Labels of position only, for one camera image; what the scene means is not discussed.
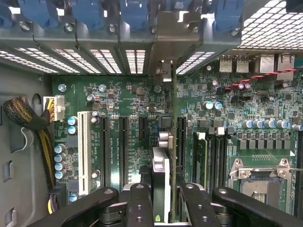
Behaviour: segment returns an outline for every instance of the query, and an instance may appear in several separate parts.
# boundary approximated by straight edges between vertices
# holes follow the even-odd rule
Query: blue clip
[[[18,0],[23,15],[43,29],[58,27],[58,12],[54,0]]]
[[[176,0],[174,7],[176,10],[187,11],[191,2],[192,0]]]
[[[228,32],[234,30],[244,8],[244,0],[213,0],[214,30]]]
[[[72,12],[89,30],[98,30],[105,24],[104,10],[99,0],[72,0]]]
[[[131,31],[139,31],[148,25],[147,0],[120,0],[121,18]]]
[[[0,0],[0,28],[13,26],[12,14],[9,7]]]

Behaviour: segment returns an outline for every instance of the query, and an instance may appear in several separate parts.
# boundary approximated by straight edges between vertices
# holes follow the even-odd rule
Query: white power connector
[[[51,96],[44,96],[43,97],[43,110],[45,110],[45,104],[48,99],[53,98],[54,103],[54,122],[60,121],[65,118],[65,106],[64,106],[64,97],[51,97]]]

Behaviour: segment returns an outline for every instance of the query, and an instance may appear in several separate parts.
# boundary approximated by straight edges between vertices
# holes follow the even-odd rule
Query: pcie slot
[[[147,139],[147,117],[139,117],[139,140]]]
[[[185,152],[186,152],[186,117],[178,117],[177,128],[177,165],[180,166],[184,172]]]
[[[111,182],[110,170],[110,137],[109,117],[100,117],[100,153],[101,153],[101,187],[109,187]]]
[[[128,117],[119,117],[120,189],[128,184]]]

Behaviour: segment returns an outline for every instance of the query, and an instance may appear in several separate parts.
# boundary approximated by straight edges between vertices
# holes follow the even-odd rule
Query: black connector
[[[139,117],[139,140],[147,140],[147,117]]]

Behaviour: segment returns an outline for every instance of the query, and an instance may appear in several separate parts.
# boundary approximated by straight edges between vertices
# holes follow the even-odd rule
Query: white connector
[[[78,112],[79,195],[88,195],[92,188],[90,112]]]
[[[64,97],[51,97],[51,96],[44,96],[43,97],[43,110],[45,110],[46,102],[53,98],[54,103],[54,122],[63,120],[65,117],[65,106],[64,106]]]

